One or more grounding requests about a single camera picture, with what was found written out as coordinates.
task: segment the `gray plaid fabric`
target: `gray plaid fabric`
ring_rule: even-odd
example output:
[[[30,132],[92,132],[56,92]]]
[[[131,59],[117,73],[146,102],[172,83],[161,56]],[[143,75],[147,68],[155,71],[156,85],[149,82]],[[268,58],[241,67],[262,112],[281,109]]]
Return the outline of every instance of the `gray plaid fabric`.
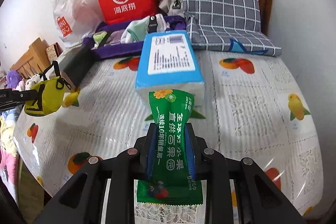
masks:
[[[183,9],[195,50],[235,51],[237,41],[244,52],[281,54],[261,32],[258,0],[183,0]]]

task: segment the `metal screw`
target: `metal screw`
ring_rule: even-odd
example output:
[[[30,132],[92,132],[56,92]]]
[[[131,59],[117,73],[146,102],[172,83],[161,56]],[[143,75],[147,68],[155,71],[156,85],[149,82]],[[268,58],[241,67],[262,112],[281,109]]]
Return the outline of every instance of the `metal screw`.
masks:
[[[251,158],[244,158],[243,163],[246,165],[252,165],[253,160]]]
[[[135,155],[137,152],[138,152],[138,150],[134,147],[127,150],[127,153],[129,155]]]
[[[98,158],[97,157],[91,157],[89,158],[89,163],[90,164],[96,164],[98,162]]]
[[[213,151],[212,148],[206,148],[206,149],[204,149],[204,153],[207,154],[207,155],[212,155],[215,152]]]

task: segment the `white plastic bag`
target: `white plastic bag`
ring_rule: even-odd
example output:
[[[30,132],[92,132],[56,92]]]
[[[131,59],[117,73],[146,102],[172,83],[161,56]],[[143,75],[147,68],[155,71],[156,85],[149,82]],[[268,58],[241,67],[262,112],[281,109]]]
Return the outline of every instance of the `white plastic bag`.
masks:
[[[95,33],[102,21],[85,0],[50,0],[59,38],[66,48],[83,42]]]

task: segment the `purple fabric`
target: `purple fabric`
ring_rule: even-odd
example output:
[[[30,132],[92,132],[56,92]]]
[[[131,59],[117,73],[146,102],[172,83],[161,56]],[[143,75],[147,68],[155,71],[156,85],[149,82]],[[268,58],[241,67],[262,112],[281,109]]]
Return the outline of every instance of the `purple fabric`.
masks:
[[[181,16],[165,16],[164,19],[167,23],[169,23],[170,26],[170,28],[167,29],[167,31],[186,29],[185,19]],[[126,29],[126,27],[131,22],[132,20],[111,25],[107,25],[105,22],[102,22],[98,25],[96,32],[100,31],[114,32]],[[95,45],[95,42],[92,37],[85,37],[83,43],[87,44],[90,48],[93,48],[93,46]],[[143,41],[127,44],[105,45],[104,47],[99,47],[91,51],[96,60],[101,60],[122,55],[138,54],[142,50],[142,45]]]
[[[22,80],[22,76],[16,70],[10,70],[6,74],[7,88],[14,89]]]

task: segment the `green wet wipe packet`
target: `green wet wipe packet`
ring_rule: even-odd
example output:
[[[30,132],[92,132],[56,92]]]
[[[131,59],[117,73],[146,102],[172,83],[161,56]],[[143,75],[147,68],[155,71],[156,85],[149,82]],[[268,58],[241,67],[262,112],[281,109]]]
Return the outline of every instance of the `green wet wipe packet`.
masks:
[[[157,124],[154,163],[147,181],[138,182],[137,201],[169,205],[203,203],[202,184],[188,171],[184,125],[194,107],[194,96],[181,90],[149,92]]]

